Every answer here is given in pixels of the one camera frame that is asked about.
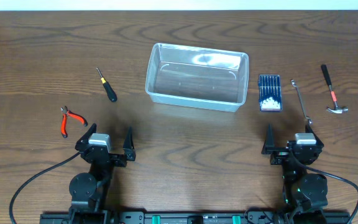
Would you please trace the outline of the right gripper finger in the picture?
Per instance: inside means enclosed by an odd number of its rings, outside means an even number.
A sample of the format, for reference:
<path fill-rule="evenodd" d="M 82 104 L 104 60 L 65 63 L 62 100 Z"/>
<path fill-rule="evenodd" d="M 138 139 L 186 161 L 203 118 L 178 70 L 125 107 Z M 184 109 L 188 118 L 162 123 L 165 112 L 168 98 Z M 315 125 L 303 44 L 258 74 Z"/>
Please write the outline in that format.
<path fill-rule="evenodd" d="M 314 131 L 312 130 L 311 126 L 309 124 L 305 125 L 305 133 L 307 134 L 312 134 L 314 139 L 316 140 L 316 145 L 320 148 L 324 147 L 323 142 L 320 140 L 320 138 L 314 133 Z"/>
<path fill-rule="evenodd" d="M 272 125 L 269 124 L 267 128 L 266 138 L 262 147 L 261 154 L 271 154 L 275 150 L 275 141 L 273 137 Z"/>

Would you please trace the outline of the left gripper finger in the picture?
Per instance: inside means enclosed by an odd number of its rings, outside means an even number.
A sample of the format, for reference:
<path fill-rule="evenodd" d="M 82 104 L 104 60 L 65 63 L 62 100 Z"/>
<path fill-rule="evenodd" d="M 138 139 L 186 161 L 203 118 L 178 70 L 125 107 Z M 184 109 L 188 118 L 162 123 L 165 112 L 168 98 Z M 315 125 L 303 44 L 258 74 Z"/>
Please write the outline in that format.
<path fill-rule="evenodd" d="M 135 147 L 134 147 L 134 143 L 133 143 L 131 127 L 129 128 L 129 130 L 127 132 L 127 136 L 126 136 L 124 144 L 123 144 L 123 150 L 124 150 L 124 155 L 126 156 L 126 159 L 128 161 L 135 161 L 136 152 L 135 152 Z"/>
<path fill-rule="evenodd" d="M 89 139 L 92 134 L 96 132 L 97 124 L 93 123 L 89 130 L 84 133 L 84 135 L 76 142 L 75 149 L 76 150 L 87 150 L 90 147 Z"/>

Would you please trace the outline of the small claw hammer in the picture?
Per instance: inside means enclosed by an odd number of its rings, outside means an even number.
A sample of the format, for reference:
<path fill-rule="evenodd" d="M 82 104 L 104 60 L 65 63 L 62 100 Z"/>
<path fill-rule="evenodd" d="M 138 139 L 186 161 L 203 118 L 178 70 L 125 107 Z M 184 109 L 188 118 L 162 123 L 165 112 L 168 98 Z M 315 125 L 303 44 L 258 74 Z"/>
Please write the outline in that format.
<path fill-rule="evenodd" d="M 329 92 L 330 92 L 331 98 L 333 100 L 333 105 L 334 105 L 334 108 L 327 107 L 326 110 L 328 112 L 332 113 L 332 114 L 347 113 L 349 111 L 349 109 L 347 107 L 340 107 L 338 105 L 336 94 L 335 94 L 335 92 L 333 90 L 331 78 L 329 76 L 328 68 L 327 68 L 327 66 L 325 64 L 321 65 L 321 71 L 323 73 L 323 76 L 324 76 L 324 79 L 326 81 L 326 84 L 327 84 L 327 86 L 329 88 Z"/>

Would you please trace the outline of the silver wrench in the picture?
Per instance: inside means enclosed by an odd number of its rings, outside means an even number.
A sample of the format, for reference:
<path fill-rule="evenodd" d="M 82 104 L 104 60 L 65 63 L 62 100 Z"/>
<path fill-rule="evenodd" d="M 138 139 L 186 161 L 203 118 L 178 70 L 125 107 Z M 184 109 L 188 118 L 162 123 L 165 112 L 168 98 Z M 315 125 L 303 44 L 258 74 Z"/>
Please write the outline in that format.
<path fill-rule="evenodd" d="M 313 124 L 312 119 L 306 114 L 306 110 L 305 110 L 305 106 L 303 104 L 303 99 L 302 99 L 302 96 L 301 96 L 299 86 L 296 84 L 296 81 L 294 79 L 291 79 L 291 84 L 296 89 L 298 99 L 299 99 L 300 105 L 301 105 L 301 110 L 303 112 L 304 119 L 307 120 L 308 124 Z"/>

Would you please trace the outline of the blue drill bit case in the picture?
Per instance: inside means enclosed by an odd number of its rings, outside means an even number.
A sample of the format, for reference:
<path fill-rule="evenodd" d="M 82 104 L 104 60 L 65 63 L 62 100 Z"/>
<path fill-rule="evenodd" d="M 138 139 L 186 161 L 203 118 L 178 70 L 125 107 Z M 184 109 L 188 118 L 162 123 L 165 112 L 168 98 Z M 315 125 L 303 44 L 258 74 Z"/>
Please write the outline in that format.
<path fill-rule="evenodd" d="M 279 75 L 259 75 L 259 106 L 261 111 L 282 110 L 282 92 Z"/>

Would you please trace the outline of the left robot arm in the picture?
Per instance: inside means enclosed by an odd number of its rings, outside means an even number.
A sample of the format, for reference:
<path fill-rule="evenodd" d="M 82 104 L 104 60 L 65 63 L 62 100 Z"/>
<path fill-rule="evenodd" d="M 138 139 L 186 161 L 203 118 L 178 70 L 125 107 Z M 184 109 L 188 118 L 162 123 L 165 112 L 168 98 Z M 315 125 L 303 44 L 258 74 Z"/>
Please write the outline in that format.
<path fill-rule="evenodd" d="M 115 167 L 125 167 L 136 159 L 132 128 L 129 128 L 123 144 L 123 153 L 111 152 L 108 134 L 96 132 L 94 123 L 76 142 L 80 157 L 90 164 L 88 172 L 72 178 L 69 184 L 71 207 L 69 223 L 114 223 L 114 213 L 104 207 Z"/>

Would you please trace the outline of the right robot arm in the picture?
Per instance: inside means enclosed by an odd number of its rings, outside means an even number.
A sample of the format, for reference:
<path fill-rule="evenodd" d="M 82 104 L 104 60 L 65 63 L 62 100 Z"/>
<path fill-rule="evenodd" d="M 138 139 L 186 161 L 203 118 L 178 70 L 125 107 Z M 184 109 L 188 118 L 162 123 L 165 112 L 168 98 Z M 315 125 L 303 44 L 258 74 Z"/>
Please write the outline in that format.
<path fill-rule="evenodd" d="M 271 165 L 282 167 L 283 200 L 286 207 L 275 212 L 274 223 L 326 223 L 322 208 L 328 204 L 328 181 L 323 174 L 309 173 L 307 165 L 317 160 L 324 147 L 310 125 L 296 133 L 285 147 L 275 145 L 269 125 L 262 154 L 270 156 Z"/>

